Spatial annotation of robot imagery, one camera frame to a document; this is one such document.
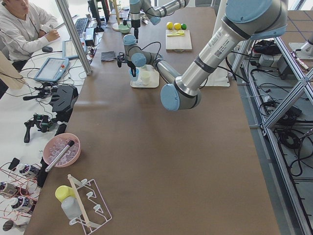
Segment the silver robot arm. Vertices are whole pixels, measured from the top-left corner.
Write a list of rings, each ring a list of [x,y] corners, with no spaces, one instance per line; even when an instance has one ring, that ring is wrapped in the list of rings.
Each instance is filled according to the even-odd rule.
[[[183,9],[188,5],[188,0],[171,0],[169,3],[153,7],[150,0],[130,0],[130,11],[127,18],[123,18],[123,24],[131,22],[134,29],[134,36],[138,42],[140,24],[140,12],[144,12],[153,25],[160,23],[161,18],[173,14],[176,10]]]
[[[161,89],[161,103],[170,111],[196,107],[201,100],[201,84],[240,41],[279,37],[287,28],[286,0],[228,0],[221,26],[187,70],[179,74],[159,53],[144,51],[137,45],[140,12],[156,25],[162,17],[185,8],[188,3],[187,0],[173,0],[161,7],[152,7],[149,0],[130,1],[134,34],[124,36],[125,51],[117,56],[118,66],[126,63],[133,77],[137,75],[136,69],[144,65],[151,65],[159,72],[167,81]]]

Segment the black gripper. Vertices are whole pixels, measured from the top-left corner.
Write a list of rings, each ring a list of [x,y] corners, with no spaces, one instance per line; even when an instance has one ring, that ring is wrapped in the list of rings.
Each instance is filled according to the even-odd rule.
[[[133,20],[131,18],[123,18],[123,25],[127,26],[128,28],[134,28],[134,36],[136,42],[138,42],[139,28],[141,26],[140,19]]]
[[[126,55],[124,52],[119,52],[116,59],[117,59],[117,66],[119,68],[122,67],[122,64],[127,64],[128,67],[131,68],[132,76],[136,76],[136,67],[133,64],[133,62],[130,60],[128,55]]]

